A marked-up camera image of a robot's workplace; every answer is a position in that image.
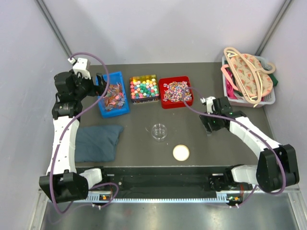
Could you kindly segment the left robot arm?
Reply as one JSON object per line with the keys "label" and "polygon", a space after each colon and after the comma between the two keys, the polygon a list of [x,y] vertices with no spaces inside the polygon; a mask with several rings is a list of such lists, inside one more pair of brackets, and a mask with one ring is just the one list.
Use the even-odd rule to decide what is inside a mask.
{"label": "left robot arm", "polygon": [[57,89],[52,108],[54,141],[50,165],[45,176],[39,178],[39,186],[54,203],[86,199],[94,186],[107,188],[109,179],[100,169],[77,173],[75,167],[76,135],[83,114],[82,100],[87,96],[105,96],[110,78],[97,74],[96,82],[90,76],[73,70],[54,77]]}

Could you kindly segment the blue plastic candy bin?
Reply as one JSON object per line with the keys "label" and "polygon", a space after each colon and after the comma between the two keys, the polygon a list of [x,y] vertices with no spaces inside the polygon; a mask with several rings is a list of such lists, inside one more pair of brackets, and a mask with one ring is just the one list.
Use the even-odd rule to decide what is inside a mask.
{"label": "blue plastic candy bin", "polygon": [[109,76],[110,85],[107,93],[98,103],[103,118],[124,115],[130,112],[121,71],[110,73]]}

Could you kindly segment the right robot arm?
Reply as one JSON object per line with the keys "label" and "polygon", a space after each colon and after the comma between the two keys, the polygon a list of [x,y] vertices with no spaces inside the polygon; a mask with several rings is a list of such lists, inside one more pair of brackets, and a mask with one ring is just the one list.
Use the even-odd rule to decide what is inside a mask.
{"label": "right robot arm", "polygon": [[234,111],[227,97],[201,98],[207,111],[200,115],[207,133],[227,129],[237,136],[258,159],[256,165],[235,165],[227,168],[224,184],[234,190],[241,183],[254,184],[272,193],[299,182],[296,152],[290,144],[282,145],[265,135],[245,113]]}

